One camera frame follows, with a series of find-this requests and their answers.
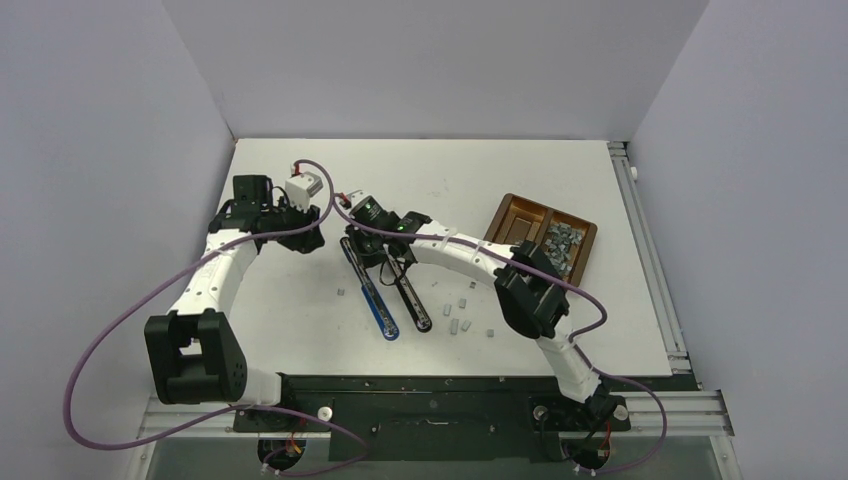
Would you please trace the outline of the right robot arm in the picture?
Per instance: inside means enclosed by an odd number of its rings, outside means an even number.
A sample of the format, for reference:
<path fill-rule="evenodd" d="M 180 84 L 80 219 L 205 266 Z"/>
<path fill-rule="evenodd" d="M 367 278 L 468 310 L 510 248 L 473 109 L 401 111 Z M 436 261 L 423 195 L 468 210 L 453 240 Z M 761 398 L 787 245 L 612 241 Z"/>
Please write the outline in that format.
<path fill-rule="evenodd" d="M 605 413 L 596 393 L 601 384 L 574 342 L 567 319 L 567 285 L 536 243 L 493 243 L 460 233 L 431 217 L 388 210 L 370 194 L 357 190 L 337 197 L 347 221 L 352 249 L 370 269 L 395 261 L 398 278 L 415 264 L 434 265 L 464 275 L 495 290 L 506 324 L 533 340 L 550 365 L 560 393 L 566 397 L 567 419 L 589 428 Z"/>

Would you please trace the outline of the blue stapler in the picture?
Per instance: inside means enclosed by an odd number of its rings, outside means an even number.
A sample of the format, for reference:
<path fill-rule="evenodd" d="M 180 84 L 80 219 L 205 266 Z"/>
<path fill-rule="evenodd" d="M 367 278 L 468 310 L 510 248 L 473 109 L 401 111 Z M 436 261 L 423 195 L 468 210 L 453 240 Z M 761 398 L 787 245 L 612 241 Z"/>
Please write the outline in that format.
<path fill-rule="evenodd" d="M 339 240 L 339 244 L 344 256 L 351 265 L 355 276 L 360 282 L 361 292 L 379 330 L 382 333 L 383 338 L 387 341 L 396 340 L 399 337 L 399 328 L 374 282 L 371 280 L 369 274 L 364 268 L 361 259 L 354 251 L 350 239 L 348 237 L 342 237 Z"/>

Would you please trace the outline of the black stapler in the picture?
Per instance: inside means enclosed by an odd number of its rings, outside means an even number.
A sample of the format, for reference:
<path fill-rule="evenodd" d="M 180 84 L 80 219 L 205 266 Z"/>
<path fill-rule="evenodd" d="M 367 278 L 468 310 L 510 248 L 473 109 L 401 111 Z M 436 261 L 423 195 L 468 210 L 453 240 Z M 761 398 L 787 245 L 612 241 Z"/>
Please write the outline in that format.
<path fill-rule="evenodd" d="M 393 275 L 388 285 L 398 291 L 415 328 L 421 333 L 430 332 L 432 319 L 407 276 L 406 266 L 392 256 L 387 257 L 387 265 Z"/>

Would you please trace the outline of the brown plastic tray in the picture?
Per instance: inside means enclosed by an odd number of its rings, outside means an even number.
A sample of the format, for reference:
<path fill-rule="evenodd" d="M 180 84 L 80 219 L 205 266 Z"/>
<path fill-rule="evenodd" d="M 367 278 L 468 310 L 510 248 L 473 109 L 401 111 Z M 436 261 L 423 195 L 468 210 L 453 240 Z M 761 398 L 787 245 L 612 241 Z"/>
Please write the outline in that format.
<path fill-rule="evenodd" d="M 574 272 L 568 279 L 562 277 L 567 283 L 579 286 L 598 231 L 597 225 L 588 220 L 508 193 L 501 200 L 484 239 L 512 245 L 520 245 L 523 241 L 533 241 L 545 253 L 544 236 L 549 224 L 553 221 L 568 223 L 585 233 Z"/>

